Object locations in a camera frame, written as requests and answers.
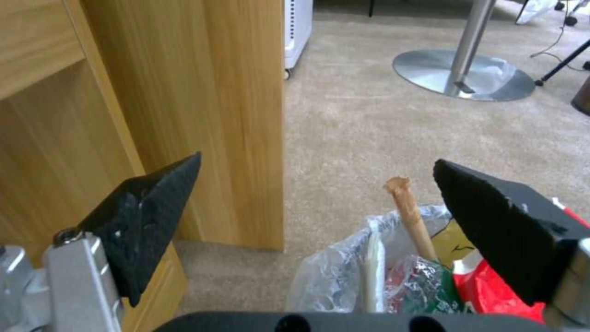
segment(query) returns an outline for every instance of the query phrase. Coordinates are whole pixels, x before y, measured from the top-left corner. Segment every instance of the brown stick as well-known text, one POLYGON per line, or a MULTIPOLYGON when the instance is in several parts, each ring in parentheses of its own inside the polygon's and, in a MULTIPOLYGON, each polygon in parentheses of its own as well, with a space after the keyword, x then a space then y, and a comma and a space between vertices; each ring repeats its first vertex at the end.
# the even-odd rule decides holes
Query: brown stick
POLYGON ((420 215, 416 198, 410 189, 409 178, 394 177, 387 181, 385 189, 394 197, 399 215, 409 235, 414 241, 418 254, 429 261, 437 261, 432 240, 420 215))

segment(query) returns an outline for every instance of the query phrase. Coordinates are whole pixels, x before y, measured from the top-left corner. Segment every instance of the silver table base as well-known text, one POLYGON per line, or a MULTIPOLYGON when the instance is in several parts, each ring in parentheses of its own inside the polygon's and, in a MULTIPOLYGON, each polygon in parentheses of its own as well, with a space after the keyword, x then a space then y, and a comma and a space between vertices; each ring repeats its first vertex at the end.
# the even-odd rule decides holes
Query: silver table base
POLYGON ((408 81, 430 91, 473 100, 506 101, 529 96, 534 81, 514 65, 499 59, 475 56, 462 81, 451 78, 455 51, 420 50, 394 59, 395 71, 408 81))
POLYGON ((477 47, 496 0, 475 0, 457 51, 425 50, 400 54, 394 69, 425 89, 473 100, 515 100, 529 96, 535 83, 499 59, 477 56, 477 47))

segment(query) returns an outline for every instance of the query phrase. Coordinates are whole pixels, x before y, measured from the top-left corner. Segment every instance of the red plastic bag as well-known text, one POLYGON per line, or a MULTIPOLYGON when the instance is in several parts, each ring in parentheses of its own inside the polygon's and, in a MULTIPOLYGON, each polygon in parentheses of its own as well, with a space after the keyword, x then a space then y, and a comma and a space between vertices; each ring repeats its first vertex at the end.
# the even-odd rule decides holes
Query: red plastic bag
POLYGON ((506 314, 544 324, 544 303, 526 305, 477 250, 454 261, 453 279, 466 306, 479 314, 506 314))

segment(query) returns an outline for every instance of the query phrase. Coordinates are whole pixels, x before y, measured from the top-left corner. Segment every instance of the white plastic sheet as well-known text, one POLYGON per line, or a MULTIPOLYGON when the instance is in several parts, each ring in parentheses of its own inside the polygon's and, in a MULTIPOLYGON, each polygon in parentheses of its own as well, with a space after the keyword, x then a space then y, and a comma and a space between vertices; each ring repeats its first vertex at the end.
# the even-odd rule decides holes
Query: white plastic sheet
POLYGON ((527 24, 535 17, 555 7, 558 0, 528 0, 516 19, 516 24, 527 24))
MULTIPOLYGON (((422 206, 420 213, 430 235, 445 228, 451 217, 446 206, 422 206)), ((363 311, 368 288, 364 273, 366 257, 369 238, 374 232, 379 233, 385 248, 385 270, 401 258, 416 253, 397 211, 369 216, 367 222, 368 225, 354 235, 302 261, 287 295, 286 311, 363 311)))

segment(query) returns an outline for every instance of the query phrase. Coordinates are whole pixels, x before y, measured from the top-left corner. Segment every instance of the wooden cabinet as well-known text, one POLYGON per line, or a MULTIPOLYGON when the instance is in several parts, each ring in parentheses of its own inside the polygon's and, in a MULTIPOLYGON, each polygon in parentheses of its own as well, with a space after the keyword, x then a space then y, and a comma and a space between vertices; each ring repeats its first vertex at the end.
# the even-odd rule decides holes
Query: wooden cabinet
MULTIPOLYGON (((283 3, 4 0, 0 243, 38 265, 122 180, 202 151, 178 235, 283 249, 283 3)), ((170 245, 126 331, 172 318, 170 245)))
MULTIPOLYGON (((39 266, 55 232, 144 168, 76 1, 6 0, 0 19, 0 243, 39 266)), ((170 245, 126 331, 169 320, 186 288, 170 245)))
POLYGON ((148 171, 203 153, 179 236, 283 249, 283 2, 81 0, 148 171))

